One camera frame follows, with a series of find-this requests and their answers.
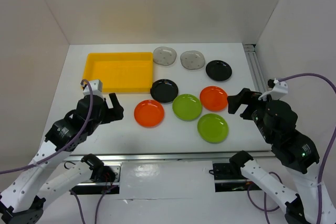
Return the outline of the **green plate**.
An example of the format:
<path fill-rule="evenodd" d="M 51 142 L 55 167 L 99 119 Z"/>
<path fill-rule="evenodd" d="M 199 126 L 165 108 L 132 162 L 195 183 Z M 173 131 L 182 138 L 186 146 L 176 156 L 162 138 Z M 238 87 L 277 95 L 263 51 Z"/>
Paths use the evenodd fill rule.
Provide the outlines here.
<path fill-rule="evenodd" d="M 199 119 L 197 131 L 206 142 L 218 144 L 226 140 L 229 127 L 223 117 L 218 114 L 208 113 Z"/>
<path fill-rule="evenodd" d="M 174 114 L 183 121 L 193 121 L 197 119 L 202 112 L 200 100 L 192 94 L 178 95 L 173 103 Z"/>

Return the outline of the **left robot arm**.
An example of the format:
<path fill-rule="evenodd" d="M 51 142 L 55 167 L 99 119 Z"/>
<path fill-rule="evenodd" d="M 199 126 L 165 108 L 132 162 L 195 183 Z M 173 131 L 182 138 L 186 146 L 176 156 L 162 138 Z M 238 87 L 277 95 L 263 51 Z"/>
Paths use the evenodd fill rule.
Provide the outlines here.
<path fill-rule="evenodd" d="M 47 207 L 82 182 L 111 185 L 115 172 L 97 156 L 87 154 L 63 174 L 49 180 L 53 171 L 101 124 L 123 119 L 123 107 L 114 93 L 113 107 L 98 95 L 86 95 L 77 107 L 56 121 L 45 141 L 17 179 L 1 192 L 1 219 L 5 223 L 36 223 Z"/>

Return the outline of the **orange plate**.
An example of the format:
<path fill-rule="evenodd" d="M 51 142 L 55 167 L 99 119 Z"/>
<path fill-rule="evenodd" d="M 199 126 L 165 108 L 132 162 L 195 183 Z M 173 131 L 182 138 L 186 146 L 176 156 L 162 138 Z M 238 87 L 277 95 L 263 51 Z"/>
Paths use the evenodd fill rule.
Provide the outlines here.
<path fill-rule="evenodd" d="M 208 86 L 199 95 L 201 104 L 209 111 L 219 112 L 224 110 L 227 105 L 227 93 L 220 87 Z"/>
<path fill-rule="evenodd" d="M 155 100 L 144 100 L 135 107 L 133 115 L 142 127 L 156 127 L 164 119 L 164 108 Z"/>

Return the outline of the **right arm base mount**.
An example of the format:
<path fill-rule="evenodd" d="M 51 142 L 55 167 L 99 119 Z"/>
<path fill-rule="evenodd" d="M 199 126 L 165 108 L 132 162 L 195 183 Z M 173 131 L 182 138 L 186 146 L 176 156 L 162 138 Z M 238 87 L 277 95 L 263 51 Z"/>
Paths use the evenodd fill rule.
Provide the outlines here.
<path fill-rule="evenodd" d="M 208 173 L 214 178 L 215 191 L 217 193 L 260 190 L 250 180 L 240 174 L 236 174 L 230 163 L 213 163 L 213 168 Z"/>

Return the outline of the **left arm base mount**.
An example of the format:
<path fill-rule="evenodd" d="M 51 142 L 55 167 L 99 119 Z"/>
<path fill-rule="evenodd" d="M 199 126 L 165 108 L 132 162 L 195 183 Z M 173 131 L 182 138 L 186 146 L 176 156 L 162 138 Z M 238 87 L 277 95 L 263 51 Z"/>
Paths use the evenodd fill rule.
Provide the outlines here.
<path fill-rule="evenodd" d="M 120 192 L 121 164 L 106 163 L 99 178 L 88 179 L 80 182 L 71 190 L 77 195 L 116 195 Z"/>

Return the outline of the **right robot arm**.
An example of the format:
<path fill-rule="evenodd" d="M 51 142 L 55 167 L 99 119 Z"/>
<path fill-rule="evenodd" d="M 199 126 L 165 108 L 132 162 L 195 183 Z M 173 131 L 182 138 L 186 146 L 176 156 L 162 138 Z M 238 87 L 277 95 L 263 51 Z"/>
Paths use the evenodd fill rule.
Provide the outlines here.
<path fill-rule="evenodd" d="M 325 184 L 319 178 L 322 167 L 314 142 L 296 130 L 297 114 L 290 105 L 271 95 L 243 88 L 227 98 L 228 113 L 234 114 L 245 104 L 240 115 L 252 120 L 271 151 L 292 176 L 296 191 L 287 188 L 260 167 L 247 152 L 229 159 L 229 172 L 245 177 L 263 190 L 281 209 L 287 223 L 335 223 L 335 206 Z"/>

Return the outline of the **black plate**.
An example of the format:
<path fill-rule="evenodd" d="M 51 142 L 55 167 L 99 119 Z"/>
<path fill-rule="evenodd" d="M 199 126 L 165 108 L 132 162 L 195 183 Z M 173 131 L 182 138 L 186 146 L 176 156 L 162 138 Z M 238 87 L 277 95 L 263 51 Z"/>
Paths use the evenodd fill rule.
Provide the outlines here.
<path fill-rule="evenodd" d="M 206 74 L 214 81 L 224 82 L 232 76 L 231 66 L 222 60 L 212 60 L 206 65 Z"/>
<path fill-rule="evenodd" d="M 150 88 L 151 97 L 159 103 L 171 103 L 178 96 L 178 86 L 169 79 L 155 81 Z"/>

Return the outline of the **clear glass plate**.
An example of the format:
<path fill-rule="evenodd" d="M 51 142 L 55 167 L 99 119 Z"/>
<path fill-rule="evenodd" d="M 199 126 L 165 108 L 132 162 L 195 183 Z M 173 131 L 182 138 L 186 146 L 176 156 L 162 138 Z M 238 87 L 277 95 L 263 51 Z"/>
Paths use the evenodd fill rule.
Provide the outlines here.
<path fill-rule="evenodd" d="M 205 66 L 205 57 L 199 51 L 186 51 L 180 56 L 182 66 L 188 70 L 198 70 Z"/>
<path fill-rule="evenodd" d="M 153 51 L 153 62 L 158 65 L 170 66 L 175 62 L 176 57 L 176 51 L 170 47 L 158 47 Z"/>

